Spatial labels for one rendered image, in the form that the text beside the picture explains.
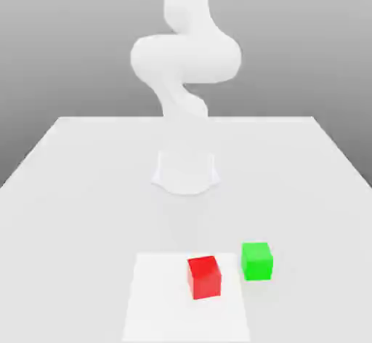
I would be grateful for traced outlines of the small red cube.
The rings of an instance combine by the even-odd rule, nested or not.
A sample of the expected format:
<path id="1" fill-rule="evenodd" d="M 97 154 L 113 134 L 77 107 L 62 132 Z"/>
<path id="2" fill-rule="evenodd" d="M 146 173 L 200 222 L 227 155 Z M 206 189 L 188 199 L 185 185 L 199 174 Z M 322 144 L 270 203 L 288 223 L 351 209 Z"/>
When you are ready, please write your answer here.
<path id="1" fill-rule="evenodd" d="M 222 274 L 215 256 L 189 258 L 187 282 L 194 300 L 220 296 Z"/>

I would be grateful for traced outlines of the small green cube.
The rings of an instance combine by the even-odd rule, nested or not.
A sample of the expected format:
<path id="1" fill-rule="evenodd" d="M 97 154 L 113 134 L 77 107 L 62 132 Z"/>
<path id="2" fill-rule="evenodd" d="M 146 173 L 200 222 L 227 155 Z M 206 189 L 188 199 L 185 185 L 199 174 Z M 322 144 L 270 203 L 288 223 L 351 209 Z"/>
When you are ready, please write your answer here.
<path id="1" fill-rule="evenodd" d="M 246 281 L 268 281 L 272 277 L 273 255 L 268 243 L 242 243 L 240 263 Z"/>

